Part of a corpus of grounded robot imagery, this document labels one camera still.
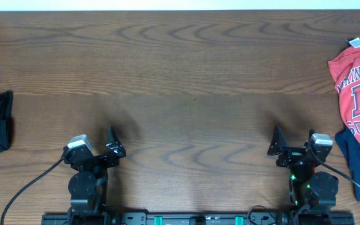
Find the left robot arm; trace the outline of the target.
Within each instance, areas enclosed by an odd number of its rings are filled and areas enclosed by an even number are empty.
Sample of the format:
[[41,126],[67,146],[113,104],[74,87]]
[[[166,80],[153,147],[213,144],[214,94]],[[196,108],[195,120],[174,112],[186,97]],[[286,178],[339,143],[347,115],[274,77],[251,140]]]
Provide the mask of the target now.
[[119,165],[126,150],[114,128],[107,130],[108,151],[94,155],[92,144],[85,134],[73,137],[63,147],[61,159],[76,170],[68,191],[71,207],[67,212],[69,224],[121,224],[121,216],[107,206],[108,169]]

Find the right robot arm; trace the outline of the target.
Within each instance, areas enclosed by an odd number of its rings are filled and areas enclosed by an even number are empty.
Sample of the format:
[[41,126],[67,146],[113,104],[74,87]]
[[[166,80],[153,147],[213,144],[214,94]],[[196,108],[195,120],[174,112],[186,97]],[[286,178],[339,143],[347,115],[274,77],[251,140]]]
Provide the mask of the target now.
[[294,209],[277,214],[278,224],[331,224],[329,214],[336,205],[339,180],[315,169],[325,162],[332,148],[330,136],[313,129],[303,146],[288,146],[280,126],[274,127],[267,154],[277,156],[276,166],[290,170],[289,198],[295,204]]

